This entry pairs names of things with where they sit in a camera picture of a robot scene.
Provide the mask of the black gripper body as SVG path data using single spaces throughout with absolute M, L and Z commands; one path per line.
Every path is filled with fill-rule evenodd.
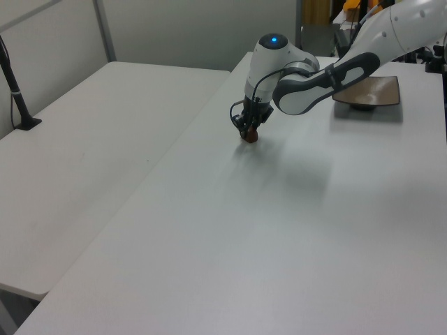
M 234 103 L 232 108 L 238 105 L 242 105 L 243 109 L 240 114 L 232 115 L 232 123 L 236 128 L 240 128 L 244 124 L 246 128 L 250 128 L 255 120 L 264 124 L 274 111 L 271 104 L 262 103 L 260 98 L 251 100 L 245 97 L 243 100 Z

